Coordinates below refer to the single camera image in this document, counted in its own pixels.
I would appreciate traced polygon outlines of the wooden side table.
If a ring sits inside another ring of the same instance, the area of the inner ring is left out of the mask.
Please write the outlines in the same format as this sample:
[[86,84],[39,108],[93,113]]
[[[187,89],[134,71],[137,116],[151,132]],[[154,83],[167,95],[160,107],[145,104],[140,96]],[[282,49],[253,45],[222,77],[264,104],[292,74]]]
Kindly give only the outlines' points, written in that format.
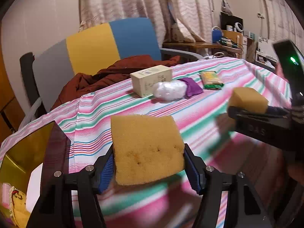
[[206,54],[212,55],[215,52],[223,52],[227,56],[242,58],[243,50],[240,48],[233,48],[221,45],[219,43],[210,42],[169,42],[163,43],[163,48],[178,49],[182,51],[189,51],[205,56]]

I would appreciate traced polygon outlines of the yellow sponge block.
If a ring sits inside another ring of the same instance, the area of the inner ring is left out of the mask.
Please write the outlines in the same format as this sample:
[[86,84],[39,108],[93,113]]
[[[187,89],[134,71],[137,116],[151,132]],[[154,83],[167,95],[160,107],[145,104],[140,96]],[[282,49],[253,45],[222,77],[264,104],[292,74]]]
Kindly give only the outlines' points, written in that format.
[[119,185],[146,184],[184,169],[184,141],[172,116],[114,115],[111,135]]

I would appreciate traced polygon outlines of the green yellow snack packet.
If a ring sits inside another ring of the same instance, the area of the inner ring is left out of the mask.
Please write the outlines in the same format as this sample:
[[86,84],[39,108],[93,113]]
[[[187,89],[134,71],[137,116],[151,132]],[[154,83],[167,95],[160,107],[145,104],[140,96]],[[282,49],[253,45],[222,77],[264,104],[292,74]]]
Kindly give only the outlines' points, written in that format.
[[204,89],[218,90],[224,87],[224,83],[219,79],[215,71],[201,71],[200,77]]

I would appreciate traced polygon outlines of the yellow knitted cloth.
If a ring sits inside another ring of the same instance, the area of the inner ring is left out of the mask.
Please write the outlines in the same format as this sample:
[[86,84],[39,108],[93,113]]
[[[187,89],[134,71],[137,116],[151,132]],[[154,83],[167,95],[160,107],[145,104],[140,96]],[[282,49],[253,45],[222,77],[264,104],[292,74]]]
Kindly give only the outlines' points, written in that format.
[[10,218],[17,227],[26,228],[30,217],[30,212],[26,209],[26,194],[15,187],[10,188],[9,194]]

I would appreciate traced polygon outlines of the wooden wardrobe door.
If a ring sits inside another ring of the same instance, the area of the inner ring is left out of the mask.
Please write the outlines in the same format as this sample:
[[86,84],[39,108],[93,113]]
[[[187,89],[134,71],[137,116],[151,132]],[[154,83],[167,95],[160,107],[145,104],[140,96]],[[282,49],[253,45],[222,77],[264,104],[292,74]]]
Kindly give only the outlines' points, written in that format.
[[25,113],[22,110],[10,85],[4,65],[3,52],[0,55],[0,140],[1,143],[11,134],[17,132]]

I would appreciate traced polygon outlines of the pink patterned curtain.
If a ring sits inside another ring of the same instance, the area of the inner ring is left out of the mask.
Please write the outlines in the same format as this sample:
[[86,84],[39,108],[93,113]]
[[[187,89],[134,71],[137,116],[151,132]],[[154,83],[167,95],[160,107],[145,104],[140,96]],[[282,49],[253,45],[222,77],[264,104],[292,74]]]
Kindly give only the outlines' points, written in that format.
[[149,18],[159,45],[176,25],[183,42],[210,42],[209,0],[79,0],[80,30],[129,17]]

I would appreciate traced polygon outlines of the grey yellow blue chair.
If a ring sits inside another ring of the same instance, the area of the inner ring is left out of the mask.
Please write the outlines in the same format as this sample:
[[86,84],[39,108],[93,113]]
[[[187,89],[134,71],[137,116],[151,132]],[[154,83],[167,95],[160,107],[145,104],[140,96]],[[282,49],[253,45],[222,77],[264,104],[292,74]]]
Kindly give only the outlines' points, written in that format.
[[157,61],[163,56],[181,56],[186,61],[202,59],[197,53],[161,48],[148,18],[127,18],[85,29],[38,56],[32,52],[21,56],[22,78],[31,108],[20,127],[39,117],[39,107],[49,112],[62,88],[77,73],[94,75],[118,60],[138,55],[149,55]]

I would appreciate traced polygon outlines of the yellow sponge chunk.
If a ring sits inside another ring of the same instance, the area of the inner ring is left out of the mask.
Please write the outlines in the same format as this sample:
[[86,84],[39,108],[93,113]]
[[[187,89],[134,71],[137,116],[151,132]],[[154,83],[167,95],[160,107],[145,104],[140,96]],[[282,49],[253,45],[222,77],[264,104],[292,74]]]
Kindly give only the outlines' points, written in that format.
[[264,114],[268,108],[268,100],[253,88],[237,87],[232,90],[228,107]]

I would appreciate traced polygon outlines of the white box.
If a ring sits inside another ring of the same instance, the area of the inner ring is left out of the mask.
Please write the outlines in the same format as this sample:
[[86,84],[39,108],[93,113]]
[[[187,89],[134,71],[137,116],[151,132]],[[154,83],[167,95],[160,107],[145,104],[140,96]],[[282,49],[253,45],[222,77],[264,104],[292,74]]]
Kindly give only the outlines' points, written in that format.
[[38,198],[40,197],[40,186],[42,177],[43,163],[36,167],[30,175],[27,193],[26,193],[26,210],[32,212]]

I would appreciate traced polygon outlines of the dark red jacket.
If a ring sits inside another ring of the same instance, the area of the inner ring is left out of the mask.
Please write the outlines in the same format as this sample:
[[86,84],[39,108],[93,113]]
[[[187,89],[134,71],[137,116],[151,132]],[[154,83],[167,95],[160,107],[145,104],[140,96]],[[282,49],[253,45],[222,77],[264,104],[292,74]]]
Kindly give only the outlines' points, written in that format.
[[131,56],[116,61],[108,68],[99,70],[95,75],[77,73],[61,90],[51,110],[80,98],[82,95],[98,91],[130,78],[130,74],[146,68],[164,65],[173,67],[181,63],[181,56],[173,56],[165,61],[156,61],[149,55]]

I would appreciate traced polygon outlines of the white plastic bag bundle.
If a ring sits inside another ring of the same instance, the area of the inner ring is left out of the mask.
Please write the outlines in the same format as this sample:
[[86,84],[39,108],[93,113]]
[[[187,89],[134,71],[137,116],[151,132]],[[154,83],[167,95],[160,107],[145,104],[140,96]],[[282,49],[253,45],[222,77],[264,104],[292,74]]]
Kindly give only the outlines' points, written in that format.
[[165,101],[178,100],[185,96],[187,88],[187,84],[180,80],[158,82],[153,85],[153,95]]

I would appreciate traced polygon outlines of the cream cardboard box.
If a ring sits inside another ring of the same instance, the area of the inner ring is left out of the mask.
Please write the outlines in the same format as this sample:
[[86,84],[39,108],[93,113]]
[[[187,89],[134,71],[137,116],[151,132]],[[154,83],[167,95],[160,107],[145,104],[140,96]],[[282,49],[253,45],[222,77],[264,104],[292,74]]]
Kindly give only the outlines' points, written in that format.
[[157,65],[130,74],[133,91],[140,97],[146,97],[153,92],[153,85],[172,80],[172,69]]

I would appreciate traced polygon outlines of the pink sponge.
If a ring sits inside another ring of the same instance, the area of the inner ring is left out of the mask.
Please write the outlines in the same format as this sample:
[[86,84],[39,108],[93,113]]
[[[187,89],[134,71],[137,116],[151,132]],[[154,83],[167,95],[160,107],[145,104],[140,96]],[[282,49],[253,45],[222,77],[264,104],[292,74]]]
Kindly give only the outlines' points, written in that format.
[[6,209],[10,208],[10,205],[13,204],[13,196],[18,193],[18,189],[14,186],[11,186],[9,183],[2,184],[2,193],[1,193],[1,203],[2,206]]

